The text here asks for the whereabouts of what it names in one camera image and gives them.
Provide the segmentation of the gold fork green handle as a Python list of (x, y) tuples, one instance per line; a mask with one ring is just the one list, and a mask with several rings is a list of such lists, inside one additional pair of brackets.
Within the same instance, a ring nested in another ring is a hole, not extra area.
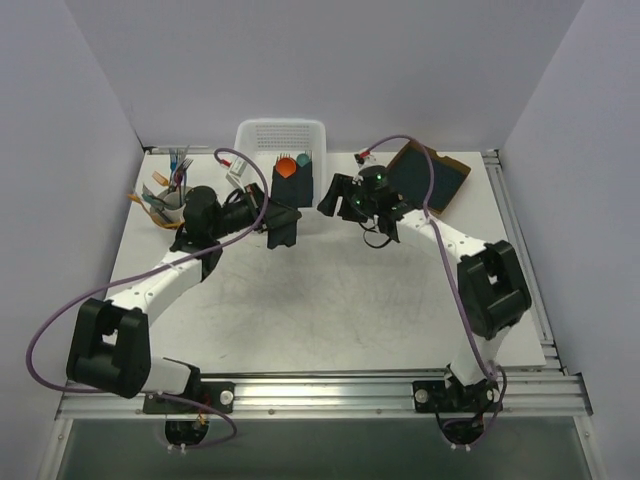
[(288, 159), (288, 160), (295, 161), (294, 156), (292, 156), (290, 153), (286, 153), (286, 152), (285, 152), (285, 153), (280, 153), (280, 154), (278, 155), (278, 157), (277, 157), (277, 160), (278, 160), (278, 161), (281, 161), (281, 160), (283, 160), (283, 159)]

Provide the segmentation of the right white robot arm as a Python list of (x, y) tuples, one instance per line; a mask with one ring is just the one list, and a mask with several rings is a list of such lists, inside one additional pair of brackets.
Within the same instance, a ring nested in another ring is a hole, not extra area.
[(456, 409), (475, 402), (478, 383), (497, 377), (502, 343), (532, 304), (513, 246), (505, 240), (479, 240), (439, 220), (425, 203), (412, 202), (392, 188), (380, 165), (365, 167), (354, 177), (334, 175), (318, 211), (357, 223), (374, 220), (391, 241), (442, 261), (466, 336), (448, 365), (453, 377), (444, 383), (443, 395)]

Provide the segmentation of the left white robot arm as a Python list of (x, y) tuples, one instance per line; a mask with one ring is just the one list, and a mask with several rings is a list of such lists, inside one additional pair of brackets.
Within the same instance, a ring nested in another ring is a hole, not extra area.
[(66, 365), (68, 379), (123, 398), (162, 392), (180, 411), (196, 408), (202, 399), (199, 369), (153, 356), (150, 328), (215, 270), (223, 238), (262, 226), (268, 202), (255, 183), (233, 203), (220, 203), (210, 187), (191, 189), (184, 223), (153, 274), (105, 300), (90, 298), (80, 306)]

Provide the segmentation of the orange plastic spoon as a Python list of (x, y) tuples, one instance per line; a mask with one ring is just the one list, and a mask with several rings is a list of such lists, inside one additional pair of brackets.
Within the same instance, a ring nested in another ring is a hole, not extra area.
[(281, 157), (275, 164), (275, 170), (282, 178), (290, 178), (296, 173), (297, 162), (291, 157)]

